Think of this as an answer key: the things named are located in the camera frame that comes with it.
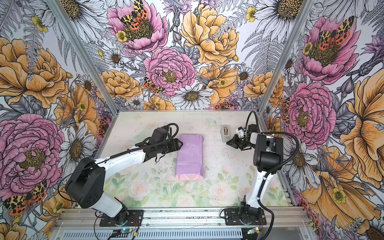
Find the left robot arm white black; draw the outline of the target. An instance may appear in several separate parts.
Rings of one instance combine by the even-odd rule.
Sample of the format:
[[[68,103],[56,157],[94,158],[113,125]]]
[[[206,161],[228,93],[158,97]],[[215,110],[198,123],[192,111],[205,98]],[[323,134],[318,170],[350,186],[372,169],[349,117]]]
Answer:
[[[144,141],[134,148],[103,159],[82,159],[65,185],[65,191],[83,209],[92,208],[109,217],[111,223],[123,226],[129,220],[127,207],[117,198],[104,191],[104,184],[114,174],[151,159],[159,161],[158,155],[177,152],[183,143],[177,139],[179,126],[175,123],[156,128]]]

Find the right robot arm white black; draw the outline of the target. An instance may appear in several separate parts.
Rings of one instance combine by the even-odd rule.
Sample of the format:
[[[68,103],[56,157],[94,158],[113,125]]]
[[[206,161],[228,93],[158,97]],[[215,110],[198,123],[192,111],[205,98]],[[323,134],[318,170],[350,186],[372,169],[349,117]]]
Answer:
[[[257,132],[255,124],[247,128],[239,127],[227,145],[241,151],[253,150],[252,167],[255,168],[252,185],[241,201],[238,214],[231,214],[232,221],[243,225],[266,224],[262,198],[266,194],[267,186],[276,174],[270,170],[277,167],[284,160],[283,138],[276,135],[268,136]]]

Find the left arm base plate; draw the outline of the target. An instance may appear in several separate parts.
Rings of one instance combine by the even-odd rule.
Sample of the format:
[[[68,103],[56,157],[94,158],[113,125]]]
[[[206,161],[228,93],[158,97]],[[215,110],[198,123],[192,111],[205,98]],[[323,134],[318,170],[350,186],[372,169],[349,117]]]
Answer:
[[[122,210],[115,217],[111,218],[106,214],[102,215],[100,227],[140,227],[144,218],[144,210]]]

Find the pink wrapping paper sheet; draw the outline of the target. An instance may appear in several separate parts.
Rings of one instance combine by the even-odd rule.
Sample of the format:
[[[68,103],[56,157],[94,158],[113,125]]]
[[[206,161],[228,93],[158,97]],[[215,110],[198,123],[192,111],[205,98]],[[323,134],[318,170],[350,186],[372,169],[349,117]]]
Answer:
[[[178,151],[175,176],[181,181],[200,181],[205,178],[202,135],[181,135],[183,146]]]

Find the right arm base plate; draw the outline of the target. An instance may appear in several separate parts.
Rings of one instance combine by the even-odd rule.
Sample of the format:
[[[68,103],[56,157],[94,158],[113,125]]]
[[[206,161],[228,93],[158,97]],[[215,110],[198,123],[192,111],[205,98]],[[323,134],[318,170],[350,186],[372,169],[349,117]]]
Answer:
[[[261,208],[252,213],[240,213],[239,208],[225,208],[220,216],[224,218],[227,226],[261,226],[267,224],[266,215]]]

